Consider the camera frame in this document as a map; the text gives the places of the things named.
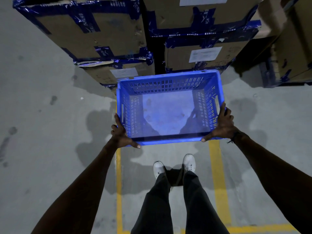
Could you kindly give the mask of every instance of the person's right arm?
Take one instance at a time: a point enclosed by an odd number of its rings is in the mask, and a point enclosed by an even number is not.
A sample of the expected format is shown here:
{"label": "person's right arm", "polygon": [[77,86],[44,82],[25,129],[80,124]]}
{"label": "person's right arm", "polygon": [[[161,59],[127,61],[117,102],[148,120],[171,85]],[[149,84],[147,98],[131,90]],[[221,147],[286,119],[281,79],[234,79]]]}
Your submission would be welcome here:
{"label": "person's right arm", "polygon": [[286,163],[234,126],[231,110],[220,108],[215,130],[202,138],[233,139],[257,174],[263,188],[286,219],[301,233],[310,233],[312,220],[312,177]]}

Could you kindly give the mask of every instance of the dark gray pants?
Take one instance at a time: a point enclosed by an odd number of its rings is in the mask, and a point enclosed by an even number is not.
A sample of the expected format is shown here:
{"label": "dark gray pants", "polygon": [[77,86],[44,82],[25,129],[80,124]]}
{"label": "dark gray pants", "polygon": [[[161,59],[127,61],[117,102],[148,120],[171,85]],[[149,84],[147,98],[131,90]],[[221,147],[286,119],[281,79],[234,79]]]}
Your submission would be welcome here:
{"label": "dark gray pants", "polygon": [[[169,206],[170,187],[166,175],[160,174],[153,188],[146,194],[131,234],[173,234]],[[187,211],[186,234],[229,234],[195,173],[185,173],[183,192]]]}

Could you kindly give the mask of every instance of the shoe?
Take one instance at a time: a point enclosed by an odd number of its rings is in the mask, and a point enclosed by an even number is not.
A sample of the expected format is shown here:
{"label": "shoe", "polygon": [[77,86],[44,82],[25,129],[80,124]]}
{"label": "shoe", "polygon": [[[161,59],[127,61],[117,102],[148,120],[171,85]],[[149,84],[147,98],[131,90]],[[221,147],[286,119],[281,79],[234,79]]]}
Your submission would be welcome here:
{"label": "shoe", "polygon": [[184,156],[183,165],[184,165],[184,174],[188,171],[195,173],[196,163],[195,158],[192,154],[187,154]]}
{"label": "shoe", "polygon": [[165,166],[162,162],[157,161],[154,163],[154,176],[157,179],[157,177],[165,172]]}

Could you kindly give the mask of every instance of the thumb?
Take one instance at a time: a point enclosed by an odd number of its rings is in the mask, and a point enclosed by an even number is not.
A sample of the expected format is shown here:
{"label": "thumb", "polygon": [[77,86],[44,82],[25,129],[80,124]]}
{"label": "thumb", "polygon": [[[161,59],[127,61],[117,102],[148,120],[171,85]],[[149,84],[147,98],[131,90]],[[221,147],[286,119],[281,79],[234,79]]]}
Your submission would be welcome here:
{"label": "thumb", "polygon": [[215,131],[215,130],[211,131],[208,135],[204,136],[204,137],[201,139],[201,142],[206,142],[207,140],[210,140],[210,139],[212,139],[213,137],[216,137],[216,131]]}
{"label": "thumb", "polygon": [[138,143],[136,143],[135,141],[131,141],[130,145],[134,148],[137,148],[137,149],[140,149],[141,148],[141,145],[139,145]]}

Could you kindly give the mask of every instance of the blue plastic crate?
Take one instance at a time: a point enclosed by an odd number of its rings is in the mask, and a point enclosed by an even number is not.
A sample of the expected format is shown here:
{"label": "blue plastic crate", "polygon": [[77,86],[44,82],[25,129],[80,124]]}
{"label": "blue plastic crate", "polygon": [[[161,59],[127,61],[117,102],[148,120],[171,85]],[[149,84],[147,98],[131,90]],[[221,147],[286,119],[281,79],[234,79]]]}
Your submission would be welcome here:
{"label": "blue plastic crate", "polygon": [[124,79],[116,92],[117,114],[140,145],[200,141],[224,101],[218,70]]}

